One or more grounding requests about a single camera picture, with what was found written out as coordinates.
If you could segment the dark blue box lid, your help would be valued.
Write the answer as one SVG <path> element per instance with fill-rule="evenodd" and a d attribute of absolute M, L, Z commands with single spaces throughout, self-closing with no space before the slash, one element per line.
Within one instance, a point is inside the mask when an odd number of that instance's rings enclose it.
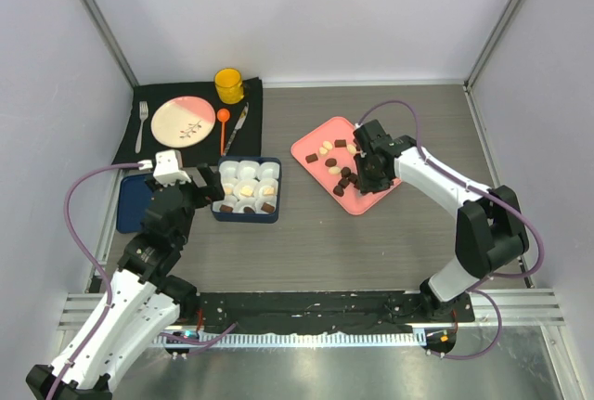
<path fill-rule="evenodd" d="M 137 233 L 141 229 L 152 195 L 146 184 L 148 177 L 148 174 L 128 175 L 120 183 L 115 228 L 121 234 Z"/>

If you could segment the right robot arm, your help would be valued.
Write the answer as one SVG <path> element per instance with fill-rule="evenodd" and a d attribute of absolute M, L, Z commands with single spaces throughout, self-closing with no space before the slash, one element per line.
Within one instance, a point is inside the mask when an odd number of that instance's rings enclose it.
<path fill-rule="evenodd" d="M 465 177 L 434 159 L 413 137 L 391 137 L 377 120 L 357 126 L 354 141 L 363 194 L 386 191 L 399 179 L 455 219 L 454 257 L 420 284 L 419 308 L 427 319 L 443 319 L 466 290 L 528 250 L 518 199 L 509 187 L 492 189 Z"/>

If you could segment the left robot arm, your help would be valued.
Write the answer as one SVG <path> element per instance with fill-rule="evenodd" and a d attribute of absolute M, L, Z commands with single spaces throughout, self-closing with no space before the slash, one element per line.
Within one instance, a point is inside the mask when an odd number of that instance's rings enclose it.
<path fill-rule="evenodd" d="M 110 399 L 123 376 L 168 326 L 190 323 L 199 295 L 171 274 L 187 244 L 194 214 L 221 200 L 220 175 L 207 164 L 198 186 L 176 159 L 158 158 L 146 180 L 151 199 L 140 231 L 126 245 L 101 301 L 71 343 L 26 383 L 37 399 Z"/>

